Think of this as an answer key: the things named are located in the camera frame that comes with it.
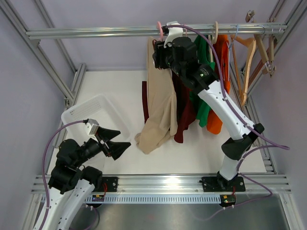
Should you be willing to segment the beige t shirt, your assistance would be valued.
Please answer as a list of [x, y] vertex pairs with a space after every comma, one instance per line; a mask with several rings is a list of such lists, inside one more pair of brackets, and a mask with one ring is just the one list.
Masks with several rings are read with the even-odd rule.
[[147, 43], [147, 105], [149, 118], [135, 136], [138, 148], [149, 154], [177, 133], [177, 96], [170, 69], [154, 66], [154, 38]]

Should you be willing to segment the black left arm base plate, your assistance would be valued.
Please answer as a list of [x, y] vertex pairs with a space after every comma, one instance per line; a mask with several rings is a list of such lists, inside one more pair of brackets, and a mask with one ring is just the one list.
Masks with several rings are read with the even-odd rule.
[[118, 177], [115, 176], [103, 176], [95, 182], [94, 192], [116, 192], [118, 188]]

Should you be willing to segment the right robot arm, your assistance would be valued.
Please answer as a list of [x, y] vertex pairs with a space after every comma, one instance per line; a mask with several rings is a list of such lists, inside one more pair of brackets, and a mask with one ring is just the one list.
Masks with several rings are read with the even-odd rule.
[[262, 124], [254, 124], [245, 117], [221, 81], [209, 66], [200, 63], [197, 46], [188, 37], [178, 37], [172, 42], [155, 41], [154, 65], [171, 69], [182, 83], [197, 94], [216, 113], [229, 132], [230, 138], [221, 146], [225, 154], [214, 188], [230, 189], [238, 176], [238, 165], [258, 135], [264, 131]]

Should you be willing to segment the thick pink plastic hanger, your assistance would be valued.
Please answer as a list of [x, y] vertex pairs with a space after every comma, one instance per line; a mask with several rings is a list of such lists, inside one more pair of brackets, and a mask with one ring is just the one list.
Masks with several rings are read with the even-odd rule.
[[160, 21], [157, 22], [157, 30], [159, 32], [159, 40], [164, 41], [165, 26], [162, 26]]

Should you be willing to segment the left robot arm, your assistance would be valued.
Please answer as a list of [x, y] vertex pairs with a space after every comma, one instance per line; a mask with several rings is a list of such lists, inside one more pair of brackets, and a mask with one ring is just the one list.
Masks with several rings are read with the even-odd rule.
[[51, 177], [43, 179], [46, 199], [35, 230], [67, 230], [90, 193], [116, 191], [117, 183], [102, 171], [82, 165], [99, 153], [117, 160], [131, 146], [130, 142], [112, 140], [119, 134], [98, 126], [90, 130], [90, 138], [82, 145], [71, 138], [61, 142]]

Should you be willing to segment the green t shirt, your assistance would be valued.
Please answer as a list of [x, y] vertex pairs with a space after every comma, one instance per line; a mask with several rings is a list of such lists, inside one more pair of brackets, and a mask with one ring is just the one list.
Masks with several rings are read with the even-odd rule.
[[[194, 44], [197, 47], [197, 56], [200, 64], [209, 65], [213, 70], [215, 69], [215, 62], [210, 62], [209, 58], [209, 46], [207, 42], [201, 37], [197, 36], [194, 40]], [[193, 92], [190, 92], [189, 98], [191, 99], [195, 111], [196, 119], [199, 121], [200, 127], [205, 127], [207, 125], [208, 115], [211, 108], [206, 102], [201, 100], [199, 96], [195, 95]]]

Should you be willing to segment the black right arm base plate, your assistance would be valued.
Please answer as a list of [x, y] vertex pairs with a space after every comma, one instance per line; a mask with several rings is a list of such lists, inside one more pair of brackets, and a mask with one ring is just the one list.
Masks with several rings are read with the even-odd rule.
[[244, 179], [241, 176], [236, 176], [228, 181], [225, 178], [217, 176], [204, 176], [199, 182], [202, 184], [204, 192], [245, 192], [246, 187]]

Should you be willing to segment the maroon t shirt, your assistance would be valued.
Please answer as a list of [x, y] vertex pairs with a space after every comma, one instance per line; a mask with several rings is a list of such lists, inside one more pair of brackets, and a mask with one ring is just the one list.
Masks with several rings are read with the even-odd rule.
[[[187, 130], [189, 125], [194, 122], [196, 113], [194, 106], [189, 98], [190, 90], [184, 86], [179, 77], [172, 73], [172, 81], [177, 96], [177, 133], [174, 140], [177, 143], [183, 143], [183, 131]], [[145, 122], [149, 118], [147, 105], [147, 83], [142, 85], [143, 111]]]

